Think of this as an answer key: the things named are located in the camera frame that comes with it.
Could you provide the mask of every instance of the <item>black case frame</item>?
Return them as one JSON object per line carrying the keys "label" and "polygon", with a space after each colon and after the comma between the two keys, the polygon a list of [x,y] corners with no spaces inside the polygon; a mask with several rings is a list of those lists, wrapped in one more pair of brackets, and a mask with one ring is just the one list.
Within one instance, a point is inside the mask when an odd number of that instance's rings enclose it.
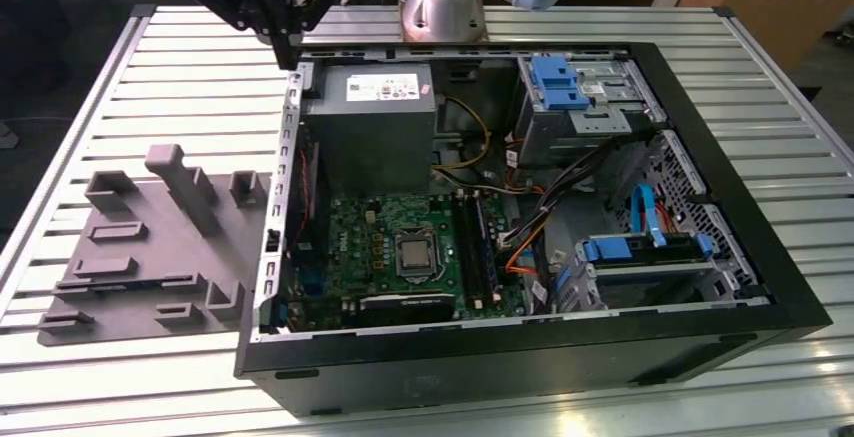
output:
{"label": "black case frame", "polygon": [[[461,50],[473,59],[478,52],[627,51],[701,172],[706,199],[721,209],[762,282],[747,291],[766,295],[772,305],[254,343],[248,295],[235,375],[259,383],[291,412],[407,408],[683,381],[757,347],[832,324],[654,44],[335,45],[311,48],[307,57],[341,62],[349,52],[353,61],[379,50],[394,59],[398,49],[419,51],[425,61],[431,50]],[[295,394],[303,397],[295,400]]]}

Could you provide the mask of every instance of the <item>red wire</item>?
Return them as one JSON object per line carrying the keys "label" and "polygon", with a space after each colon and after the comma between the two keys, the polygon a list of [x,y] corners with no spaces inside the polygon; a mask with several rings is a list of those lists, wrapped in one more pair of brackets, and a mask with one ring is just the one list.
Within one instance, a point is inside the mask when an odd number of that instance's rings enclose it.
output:
{"label": "red wire", "polygon": [[667,228],[667,231],[673,232],[675,230],[675,228],[677,228],[677,224],[674,223],[673,216],[670,215],[670,212],[667,212],[667,209],[665,208],[665,204],[662,204],[661,202],[657,202],[655,203],[655,208],[662,213],[662,217],[663,217],[663,220],[665,220],[665,227]]}
{"label": "red wire", "polygon": [[303,213],[303,222],[299,224],[299,230],[296,231],[296,236],[294,237],[294,242],[291,242],[288,252],[294,250],[294,246],[303,235],[303,230],[306,230],[306,226],[308,225],[311,207],[311,201],[308,200],[308,159],[306,159],[306,151],[303,149],[299,150],[299,158],[303,163],[303,198],[306,199],[306,212]]}

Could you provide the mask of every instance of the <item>cpu socket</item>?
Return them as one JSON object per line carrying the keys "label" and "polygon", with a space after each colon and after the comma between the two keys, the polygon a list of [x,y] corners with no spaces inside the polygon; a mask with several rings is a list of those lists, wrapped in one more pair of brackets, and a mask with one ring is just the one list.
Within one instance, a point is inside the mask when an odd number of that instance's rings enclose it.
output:
{"label": "cpu socket", "polygon": [[395,231],[395,262],[398,277],[411,284],[423,284],[445,273],[439,264],[437,233],[431,227]]}

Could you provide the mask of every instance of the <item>aluminum profile table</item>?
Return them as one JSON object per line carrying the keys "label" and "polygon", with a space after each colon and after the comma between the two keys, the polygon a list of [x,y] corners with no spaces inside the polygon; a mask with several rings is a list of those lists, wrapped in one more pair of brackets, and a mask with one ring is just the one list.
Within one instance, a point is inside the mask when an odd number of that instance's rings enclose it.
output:
{"label": "aluminum profile table", "polygon": [[[494,41],[661,46],[836,324],[679,385],[304,421],[232,377],[235,333],[42,347],[35,325],[92,172],[146,176],[154,143],[179,143],[211,174],[275,162],[286,76],[272,52],[202,8],[140,8],[0,257],[0,433],[826,437],[854,423],[854,160],[738,20],[709,9],[491,8],[487,22]],[[397,42],[397,13],[335,9],[308,40]]]}

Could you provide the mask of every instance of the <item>yellow wire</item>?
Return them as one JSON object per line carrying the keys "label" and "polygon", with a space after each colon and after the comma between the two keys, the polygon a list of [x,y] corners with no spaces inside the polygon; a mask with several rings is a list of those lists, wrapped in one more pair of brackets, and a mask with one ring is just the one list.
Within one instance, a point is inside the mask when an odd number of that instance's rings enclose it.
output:
{"label": "yellow wire", "polygon": [[446,165],[434,165],[433,168],[434,169],[445,169],[445,170],[451,170],[451,169],[462,169],[463,167],[469,167],[471,164],[477,163],[481,159],[483,159],[483,157],[486,157],[486,154],[490,152],[490,129],[486,127],[486,122],[483,121],[483,117],[481,117],[481,115],[474,111],[474,109],[471,107],[469,107],[469,105],[459,100],[457,97],[446,97],[445,100],[450,100],[451,102],[454,102],[457,105],[459,105],[463,110],[466,110],[466,112],[469,112],[469,114],[475,118],[475,120],[478,121],[478,124],[481,124],[481,128],[483,129],[483,150],[481,151],[481,154],[471,160],[467,160],[466,162],[459,162],[457,164],[446,164]]}

